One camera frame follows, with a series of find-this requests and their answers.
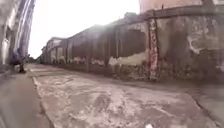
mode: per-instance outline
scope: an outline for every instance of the weathered wall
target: weathered wall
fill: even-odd
[[[8,58],[11,31],[19,3],[20,0],[0,1],[0,66],[5,65]]]
[[[28,54],[34,6],[35,0],[22,0],[22,5],[19,8],[20,15],[18,15],[14,51],[20,48],[23,56]]]
[[[56,57],[57,57],[56,48],[51,49],[51,51],[50,51],[50,62],[52,64],[55,64],[56,63]]]
[[[52,37],[46,45],[46,49],[47,51],[50,51],[51,49],[59,46],[61,44],[61,42],[63,41],[62,38],[57,38],[57,37]]]
[[[218,5],[218,4],[224,4],[223,0],[213,0],[213,3]]]
[[[145,78],[148,45],[147,22],[125,25],[115,29],[110,41],[109,65],[112,73],[134,79]]]
[[[141,13],[147,10],[159,10],[189,5],[202,5],[202,0],[139,0]]]
[[[92,27],[66,39],[46,60],[65,58],[73,69],[138,80],[211,78],[224,71],[222,8],[149,11]]]
[[[221,16],[157,20],[161,72],[185,78],[195,77],[195,73],[215,75],[222,62],[223,20]]]

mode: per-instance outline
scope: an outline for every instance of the sidewalk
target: sidewalk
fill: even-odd
[[[6,71],[6,72],[0,72],[0,85],[6,79],[8,76],[10,76],[11,71]]]
[[[50,128],[31,78],[3,77],[0,85],[0,128]]]
[[[51,66],[29,67],[55,128],[217,128],[181,91],[153,89],[153,83],[148,84],[151,89],[133,87],[129,82]]]
[[[204,87],[198,97],[198,103],[209,113],[220,127],[224,127],[224,87]]]

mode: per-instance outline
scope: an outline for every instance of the overcast sky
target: overcast sky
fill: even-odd
[[[51,37],[70,37],[122,18],[126,12],[139,13],[139,0],[37,0],[29,53],[36,58]]]

